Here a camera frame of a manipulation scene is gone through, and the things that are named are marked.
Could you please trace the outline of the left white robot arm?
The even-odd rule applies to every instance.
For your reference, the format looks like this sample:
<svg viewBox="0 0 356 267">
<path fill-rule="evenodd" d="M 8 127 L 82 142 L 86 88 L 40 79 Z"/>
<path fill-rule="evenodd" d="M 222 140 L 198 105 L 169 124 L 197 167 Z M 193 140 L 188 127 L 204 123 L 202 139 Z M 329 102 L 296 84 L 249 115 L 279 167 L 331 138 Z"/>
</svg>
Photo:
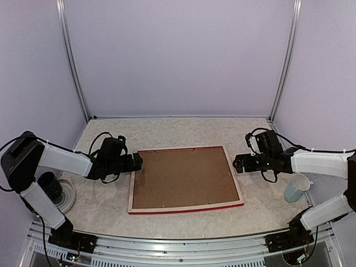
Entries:
<svg viewBox="0 0 356 267">
<path fill-rule="evenodd" d="M 67 149 L 25 131 L 1 146 L 1 169 L 8 182 L 7 192 L 15 192 L 29 209 L 56 230 L 55 236 L 65 247 L 73 247 L 78 236 L 63 212 L 45 192 L 58 172 L 66 172 L 107 184 L 108 176 L 139 171 L 143 159 L 130 154 L 124 136 L 108 132 L 99 149 L 88 153 Z"/>
</svg>

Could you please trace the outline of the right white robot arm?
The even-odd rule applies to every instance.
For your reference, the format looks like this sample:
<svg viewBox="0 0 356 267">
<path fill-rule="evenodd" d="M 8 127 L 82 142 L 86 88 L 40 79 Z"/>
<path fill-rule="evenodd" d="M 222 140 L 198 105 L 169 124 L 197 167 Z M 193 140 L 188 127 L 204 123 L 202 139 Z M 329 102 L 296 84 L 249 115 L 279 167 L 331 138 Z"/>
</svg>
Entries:
<svg viewBox="0 0 356 267">
<path fill-rule="evenodd" d="M 249 152 L 236 155 L 233 166 L 238 173 L 264 176 L 271 171 L 273 183 L 280 174 L 306 175 L 315 183 L 310 193 L 313 207 L 293 218 L 291 230 L 284 235 L 285 243 L 296 247 L 306 238 L 306 231 L 355 212 L 355 149 L 316 150 L 293 142 L 285 149 L 282 138 L 274 130 L 252 130 L 245 135 Z"/>
</svg>

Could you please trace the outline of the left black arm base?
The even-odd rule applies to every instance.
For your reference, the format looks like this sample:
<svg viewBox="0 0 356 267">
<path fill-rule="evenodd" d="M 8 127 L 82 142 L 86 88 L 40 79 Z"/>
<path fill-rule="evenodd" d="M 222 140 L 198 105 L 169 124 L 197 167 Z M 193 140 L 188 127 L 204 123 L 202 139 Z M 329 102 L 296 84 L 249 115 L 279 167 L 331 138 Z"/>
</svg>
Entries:
<svg viewBox="0 0 356 267">
<path fill-rule="evenodd" d="M 65 217 L 58 228 L 51 228 L 48 242 L 62 248 L 93 254 L 98 237 L 73 230 L 73 224 Z"/>
</svg>

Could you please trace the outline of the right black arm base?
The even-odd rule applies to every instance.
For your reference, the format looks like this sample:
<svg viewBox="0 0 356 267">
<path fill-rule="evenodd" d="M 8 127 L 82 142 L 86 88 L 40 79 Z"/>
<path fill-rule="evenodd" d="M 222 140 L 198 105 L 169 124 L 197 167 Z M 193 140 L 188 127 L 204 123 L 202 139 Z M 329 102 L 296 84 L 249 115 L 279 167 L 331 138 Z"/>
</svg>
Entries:
<svg viewBox="0 0 356 267">
<path fill-rule="evenodd" d="M 265 237 L 269 253 L 297 248 L 314 242 L 311 230 L 306 230 L 302 225 L 301 216 L 302 213 L 299 213 L 289 222 L 287 231 L 270 234 Z"/>
</svg>

